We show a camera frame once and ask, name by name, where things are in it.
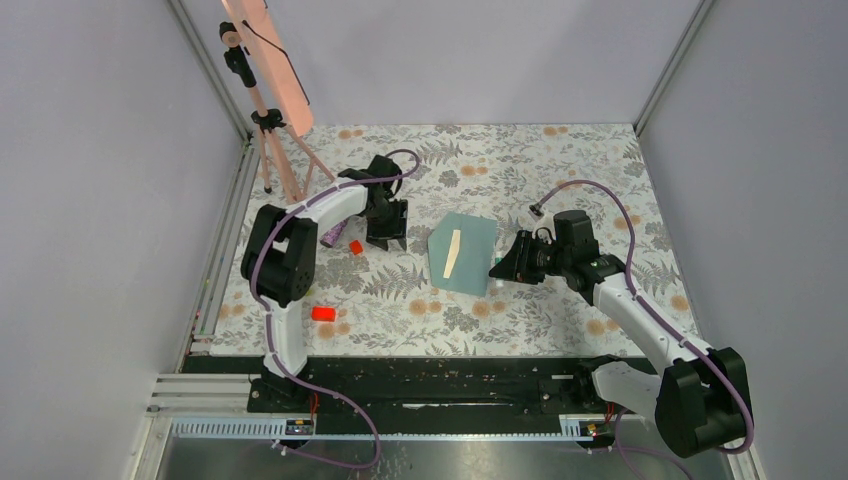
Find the small glue stick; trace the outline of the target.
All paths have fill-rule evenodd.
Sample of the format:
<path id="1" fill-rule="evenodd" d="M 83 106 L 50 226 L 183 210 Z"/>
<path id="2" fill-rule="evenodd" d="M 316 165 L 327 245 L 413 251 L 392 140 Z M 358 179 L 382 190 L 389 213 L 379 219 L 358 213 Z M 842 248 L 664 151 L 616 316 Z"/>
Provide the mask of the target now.
<path id="1" fill-rule="evenodd" d="M 495 256 L 495 264 L 498 264 L 501 260 L 502 260 L 502 253 L 498 252 Z M 504 281 L 502 279 L 496 278 L 495 279 L 495 286 L 497 288 L 503 288 L 504 287 Z"/>

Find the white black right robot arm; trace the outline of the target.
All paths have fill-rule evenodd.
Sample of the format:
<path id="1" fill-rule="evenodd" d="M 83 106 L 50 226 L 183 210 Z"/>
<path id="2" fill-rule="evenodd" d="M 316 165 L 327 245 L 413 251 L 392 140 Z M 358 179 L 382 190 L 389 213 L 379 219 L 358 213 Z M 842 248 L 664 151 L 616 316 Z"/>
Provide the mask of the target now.
<path id="1" fill-rule="evenodd" d="M 691 340 L 661 319 L 619 258 L 601 252 L 592 222 L 582 210 L 557 213 L 553 227 L 521 230 L 489 271 L 498 280 L 539 284 L 565 279 L 589 305 L 607 315 L 654 368 L 648 374 L 614 356 L 584 363 L 573 386 L 575 402 L 597 412 L 609 402 L 652 421 L 666 446 L 688 458 L 753 431 L 744 360 L 732 348 L 714 349 Z"/>

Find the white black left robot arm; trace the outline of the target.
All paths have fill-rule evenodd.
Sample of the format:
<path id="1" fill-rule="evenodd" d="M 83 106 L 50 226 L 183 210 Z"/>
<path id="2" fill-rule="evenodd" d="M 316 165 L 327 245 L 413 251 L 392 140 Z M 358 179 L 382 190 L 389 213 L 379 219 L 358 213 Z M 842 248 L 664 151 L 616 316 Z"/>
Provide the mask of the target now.
<path id="1" fill-rule="evenodd" d="M 403 180 L 420 167 L 409 149 L 375 156 L 364 169 L 348 168 L 323 191 L 287 207 L 266 204 L 256 214 L 242 257 L 241 276 L 265 320 L 264 367 L 278 376 L 272 398 L 288 411 L 309 401 L 303 299 L 315 279 L 319 238 L 351 217 L 366 221 L 365 242 L 387 251 L 407 248 L 408 202 Z"/>

